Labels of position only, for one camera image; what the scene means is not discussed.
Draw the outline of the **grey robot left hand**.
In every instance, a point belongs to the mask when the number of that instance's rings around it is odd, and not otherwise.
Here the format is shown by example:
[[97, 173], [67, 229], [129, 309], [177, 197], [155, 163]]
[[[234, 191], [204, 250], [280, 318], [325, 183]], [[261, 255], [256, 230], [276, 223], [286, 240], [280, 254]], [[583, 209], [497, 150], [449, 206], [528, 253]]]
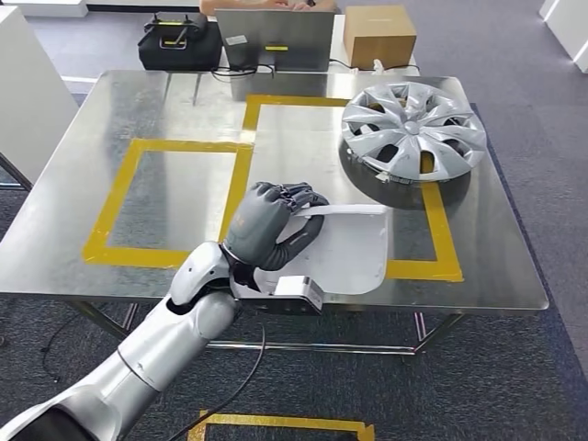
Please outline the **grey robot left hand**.
[[328, 200], [308, 183], [258, 182], [250, 188], [231, 219], [223, 246], [233, 259], [265, 271], [278, 271], [313, 242], [324, 223], [309, 217], [299, 231], [277, 239], [294, 214], [305, 206], [327, 206]]

